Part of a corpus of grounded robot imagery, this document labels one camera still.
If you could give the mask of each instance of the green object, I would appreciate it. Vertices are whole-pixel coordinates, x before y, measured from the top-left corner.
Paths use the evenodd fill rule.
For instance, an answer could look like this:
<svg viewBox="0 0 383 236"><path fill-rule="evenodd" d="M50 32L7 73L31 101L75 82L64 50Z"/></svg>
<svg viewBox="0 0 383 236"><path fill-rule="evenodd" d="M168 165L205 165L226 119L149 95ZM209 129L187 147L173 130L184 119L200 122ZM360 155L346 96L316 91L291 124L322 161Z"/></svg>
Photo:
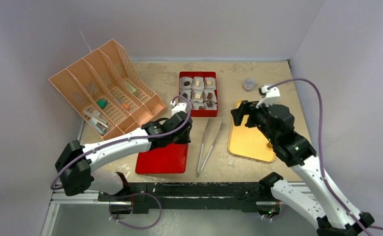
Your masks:
<svg viewBox="0 0 383 236"><path fill-rule="evenodd" d="M130 93L135 94L136 93L136 88L134 88L128 81L124 81L125 86L129 90Z"/></svg>
<svg viewBox="0 0 383 236"><path fill-rule="evenodd" d="M104 108L106 107L106 105L107 105L107 101L101 98L101 99L99 99L99 100L97 101L97 104L99 105L99 107L100 107L101 109L104 109Z"/></svg>

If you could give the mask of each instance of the gray wall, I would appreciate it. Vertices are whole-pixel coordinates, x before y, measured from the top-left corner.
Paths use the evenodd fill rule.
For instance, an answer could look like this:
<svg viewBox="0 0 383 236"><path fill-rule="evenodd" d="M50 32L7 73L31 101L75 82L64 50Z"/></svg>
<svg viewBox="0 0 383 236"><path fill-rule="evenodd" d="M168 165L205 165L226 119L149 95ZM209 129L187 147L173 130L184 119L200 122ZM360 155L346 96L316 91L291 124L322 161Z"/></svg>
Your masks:
<svg viewBox="0 0 383 236"><path fill-rule="evenodd" d="M383 226L383 1L327 0L291 67L322 92L328 172ZM297 89L317 144L318 99L306 84Z"/></svg>
<svg viewBox="0 0 383 236"><path fill-rule="evenodd" d="M87 54L59 1L0 0L0 235L39 235L80 118L47 79Z"/></svg>
<svg viewBox="0 0 383 236"><path fill-rule="evenodd" d="M133 59L289 59L324 0L69 0L88 43Z"/></svg>

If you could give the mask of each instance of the red tray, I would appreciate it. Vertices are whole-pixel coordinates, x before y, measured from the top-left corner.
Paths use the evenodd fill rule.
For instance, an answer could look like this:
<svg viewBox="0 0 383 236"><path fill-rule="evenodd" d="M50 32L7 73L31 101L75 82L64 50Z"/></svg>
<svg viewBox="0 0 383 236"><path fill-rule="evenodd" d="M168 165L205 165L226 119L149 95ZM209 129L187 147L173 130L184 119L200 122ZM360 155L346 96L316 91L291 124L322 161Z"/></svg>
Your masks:
<svg viewBox="0 0 383 236"><path fill-rule="evenodd" d="M179 75L179 95L180 95L180 78L188 76L188 77L213 77L215 78L215 96L217 100L217 109L212 111L205 111L205 110L192 110L191 111L191 117L216 117L218 116L218 110L219 110L219 96L218 96L218 80L216 79L216 72L209 72L209 71L181 71Z"/></svg>
<svg viewBox="0 0 383 236"><path fill-rule="evenodd" d="M137 174L181 174L186 171L189 145L170 144L138 154Z"/></svg>

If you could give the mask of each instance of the yellow tray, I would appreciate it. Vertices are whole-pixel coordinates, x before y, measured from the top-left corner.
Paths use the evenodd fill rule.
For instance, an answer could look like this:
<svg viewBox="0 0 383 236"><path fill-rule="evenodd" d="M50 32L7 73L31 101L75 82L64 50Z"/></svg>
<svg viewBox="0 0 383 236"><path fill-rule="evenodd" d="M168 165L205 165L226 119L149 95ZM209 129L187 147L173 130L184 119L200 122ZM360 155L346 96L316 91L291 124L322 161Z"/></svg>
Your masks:
<svg viewBox="0 0 383 236"><path fill-rule="evenodd" d="M235 103L235 108L238 108L241 101ZM276 158L272 148L267 147L268 140L256 128L247 128L244 124L247 123L248 115L242 119L241 126L231 126L229 136L228 150L230 153L252 158L260 161L271 162Z"/></svg>

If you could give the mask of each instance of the beige tabletop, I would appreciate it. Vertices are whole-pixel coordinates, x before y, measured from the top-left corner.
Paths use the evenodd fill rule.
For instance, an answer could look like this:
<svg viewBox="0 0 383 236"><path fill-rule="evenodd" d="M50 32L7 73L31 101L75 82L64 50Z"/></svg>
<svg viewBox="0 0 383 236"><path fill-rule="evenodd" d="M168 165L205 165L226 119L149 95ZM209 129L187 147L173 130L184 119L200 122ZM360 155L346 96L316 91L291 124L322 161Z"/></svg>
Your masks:
<svg viewBox="0 0 383 236"><path fill-rule="evenodd" d="M212 143L215 138L220 121L223 127L218 140L212 150L207 164L200 176L196 176L197 162L203 140L203 132L207 118L192 118L193 126L190 137L189 152L186 171L183 174L156 174L138 175L135 173L137 154L124 157L120 160L103 166L101 170L109 172L119 171L127 176L130 182L246 182L259 181L272 171L281 174L287 181L301 181L290 168L280 159L272 162L262 162L240 157L228 151L229 133L232 125L230 110L238 100L259 100L257 89L245 92L242 81L252 77L257 85L273 84L292 78L287 61L283 62L163 62L163 63L134 63L136 72L141 80L155 91L167 106L161 117L170 117L171 99L178 95L178 79L180 71L215 71L217 75L217 89L219 97L219 112L211 120L208 128L207 143ZM306 137L309 133L300 107L294 83L279 86L280 103L288 106L295 117L295 130ZM89 125L84 126L81 143L96 143L102 141L101 137ZM206 156L210 145L206 145L203 158Z"/></svg>

